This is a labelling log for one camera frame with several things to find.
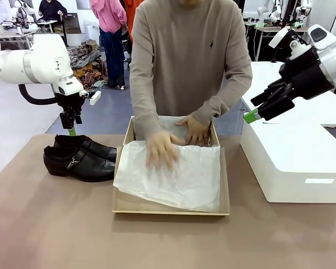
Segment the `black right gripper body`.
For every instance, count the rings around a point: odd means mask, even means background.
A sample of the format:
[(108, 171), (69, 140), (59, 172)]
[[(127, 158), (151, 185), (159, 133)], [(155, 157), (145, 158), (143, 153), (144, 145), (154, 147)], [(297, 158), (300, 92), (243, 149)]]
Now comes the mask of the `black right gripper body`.
[(298, 97), (310, 100), (334, 88), (320, 69), (316, 50), (308, 50), (293, 60), (287, 59), (279, 74), (290, 89), (288, 96), (291, 100)]

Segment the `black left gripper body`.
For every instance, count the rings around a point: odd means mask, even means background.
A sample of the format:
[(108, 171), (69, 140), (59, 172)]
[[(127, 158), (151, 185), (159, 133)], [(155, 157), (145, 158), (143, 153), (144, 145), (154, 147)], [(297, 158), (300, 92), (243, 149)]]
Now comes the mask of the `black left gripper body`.
[(79, 94), (73, 94), (73, 95), (57, 94), (57, 104), (63, 108), (64, 112), (72, 112), (75, 114), (80, 114), (84, 103), (85, 98), (81, 97)]

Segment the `person's left hand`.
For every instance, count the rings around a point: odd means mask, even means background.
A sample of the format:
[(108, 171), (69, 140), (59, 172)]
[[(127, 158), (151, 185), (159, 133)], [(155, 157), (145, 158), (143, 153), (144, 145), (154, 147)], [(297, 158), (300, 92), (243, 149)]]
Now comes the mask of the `person's left hand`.
[(185, 143), (187, 145), (207, 146), (209, 143), (209, 126), (201, 124), (192, 115), (175, 122), (177, 126), (186, 126), (188, 129)]

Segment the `person's right hand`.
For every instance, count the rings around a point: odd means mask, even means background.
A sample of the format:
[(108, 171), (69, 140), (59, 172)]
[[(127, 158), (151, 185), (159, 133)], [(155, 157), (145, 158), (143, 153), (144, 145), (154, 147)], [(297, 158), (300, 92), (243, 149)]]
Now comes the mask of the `person's right hand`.
[(152, 134), (146, 141), (146, 167), (153, 165), (159, 170), (165, 164), (172, 170), (179, 156), (174, 145), (184, 146), (185, 142), (166, 131)]

